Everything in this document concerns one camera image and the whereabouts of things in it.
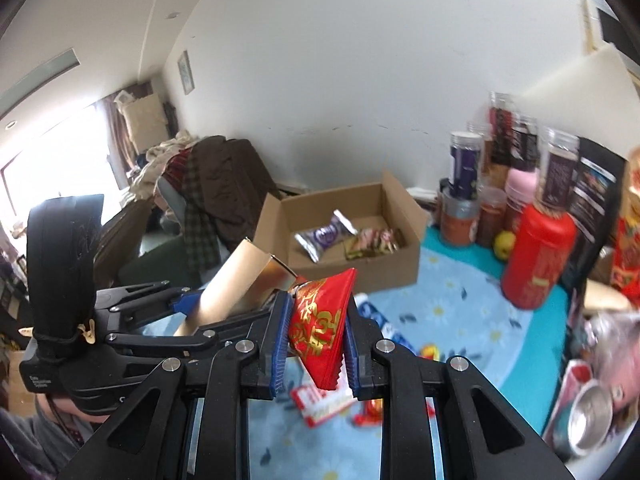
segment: metal cup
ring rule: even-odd
[[[589,381],[556,420],[553,431],[556,455],[568,460],[589,454],[603,443],[612,419],[609,390],[597,380]]]

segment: yellow and red wrapper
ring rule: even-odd
[[[342,335],[356,269],[307,282],[295,291],[289,342],[314,383],[335,390],[342,364]]]

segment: red canister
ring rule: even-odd
[[[550,216],[527,205],[502,275],[505,298],[525,310],[542,306],[569,259],[576,233],[568,213]]]

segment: curtain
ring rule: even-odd
[[[126,87],[125,90],[136,99],[146,97],[152,93],[150,83],[135,84]],[[136,167],[136,149],[129,138],[127,123],[118,111],[113,101],[120,90],[100,99],[96,104],[97,110],[103,114],[107,124],[107,145],[109,147],[109,164],[116,177],[120,189],[130,184],[127,173]]]

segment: yellow fruit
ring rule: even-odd
[[[494,240],[494,254],[499,260],[506,262],[511,256],[513,246],[516,243],[516,235],[511,231],[502,231]]]

